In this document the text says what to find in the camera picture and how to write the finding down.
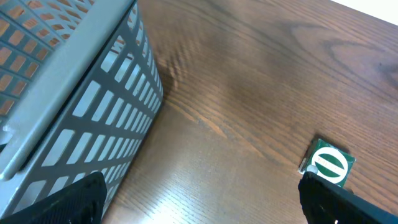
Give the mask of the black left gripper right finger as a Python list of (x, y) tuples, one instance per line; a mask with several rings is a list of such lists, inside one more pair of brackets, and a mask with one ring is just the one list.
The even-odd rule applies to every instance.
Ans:
[(304, 173), (298, 190), (308, 223), (397, 223), (397, 216), (313, 172)]

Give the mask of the round black white container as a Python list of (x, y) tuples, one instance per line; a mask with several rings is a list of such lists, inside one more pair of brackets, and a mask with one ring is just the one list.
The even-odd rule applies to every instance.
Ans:
[(351, 154), (321, 138), (314, 138), (298, 167), (298, 172), (313, 172), (343, 188), (355, 162), (356, 158)]

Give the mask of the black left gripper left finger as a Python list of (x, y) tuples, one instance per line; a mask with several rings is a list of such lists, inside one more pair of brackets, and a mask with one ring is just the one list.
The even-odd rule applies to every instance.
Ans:
[(94, 172), (33, 205), (1, 219), (4, 224), (97, 224), (107, 197), (104, 175)]

